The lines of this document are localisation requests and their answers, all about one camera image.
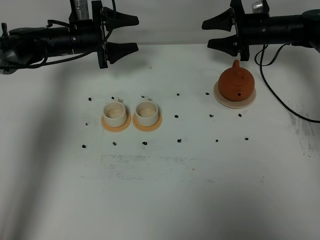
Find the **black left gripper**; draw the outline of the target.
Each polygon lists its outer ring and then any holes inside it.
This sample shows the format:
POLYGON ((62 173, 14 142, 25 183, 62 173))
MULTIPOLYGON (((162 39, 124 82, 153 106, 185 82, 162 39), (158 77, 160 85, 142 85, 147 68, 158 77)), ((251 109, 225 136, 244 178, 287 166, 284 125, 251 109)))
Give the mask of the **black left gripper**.
POLYGON ((136 43, 107 42, 104 52, 103 43, 105 38, 103 24, 108 32, 122 27, 137 26, 139 24, 137 16, 114 12, 108 7, 103 7, 100 0, 92 1, 91 9, 90 21, 69 23, 71 48, 74 54, 96 52, 99 67, 105 69, 108 67, 107 61, 114 64, 119 59, 139 50, 136 43))

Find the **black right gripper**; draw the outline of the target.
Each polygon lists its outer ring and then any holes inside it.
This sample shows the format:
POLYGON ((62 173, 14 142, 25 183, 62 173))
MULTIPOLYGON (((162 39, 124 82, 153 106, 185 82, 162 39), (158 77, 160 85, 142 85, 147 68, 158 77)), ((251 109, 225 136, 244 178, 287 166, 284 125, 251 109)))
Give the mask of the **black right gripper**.
POLYGON ((207 47, 218 50, 231 56, 240 52, 240 60, 248 61, 250 58, 249 46, 266 45, 268 43, 269 15, 246 15, 242 2, 232 0, 230 8, 223 13, 205 20, 203 30, 223 30, 230 32, 235 21, 236 35, 225 38, 210 39, 207 47))

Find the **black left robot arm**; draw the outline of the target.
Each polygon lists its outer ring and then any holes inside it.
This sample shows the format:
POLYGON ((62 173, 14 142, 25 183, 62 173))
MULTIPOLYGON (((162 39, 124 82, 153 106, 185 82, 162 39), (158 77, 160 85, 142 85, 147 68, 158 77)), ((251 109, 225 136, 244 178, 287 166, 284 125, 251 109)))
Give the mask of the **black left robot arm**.
POLYGON ((112 43, 113 30, 139 24, 137 16, 120 13, 114 5, 104 7, 100 0, 70 1, 68 22, 49 19, 45 27, 7 29, 2 23, 0 72, 10 75, 17 70, 37 69, 66 63, 97 53, 98 64, 106 69, 119 59, 139 50, 136 43, 112 43))

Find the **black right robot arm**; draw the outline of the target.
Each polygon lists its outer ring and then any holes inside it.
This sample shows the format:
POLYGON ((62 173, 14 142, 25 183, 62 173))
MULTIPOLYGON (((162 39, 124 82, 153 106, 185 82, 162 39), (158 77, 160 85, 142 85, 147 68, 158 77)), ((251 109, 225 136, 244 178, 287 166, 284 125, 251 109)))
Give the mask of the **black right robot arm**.
POLYGON ((233 0, 230 8, 202 23, 203 30, 231 31, 235 35, 211 39, 208 48, 222 51, 241 61, 250 58, 249 47, 254 45, 285 44, 320 49, 320 11, 308 10, 300 15, 270 16, 265 0, 252 4, 252 13, 245 13, 242 2, 233 0))

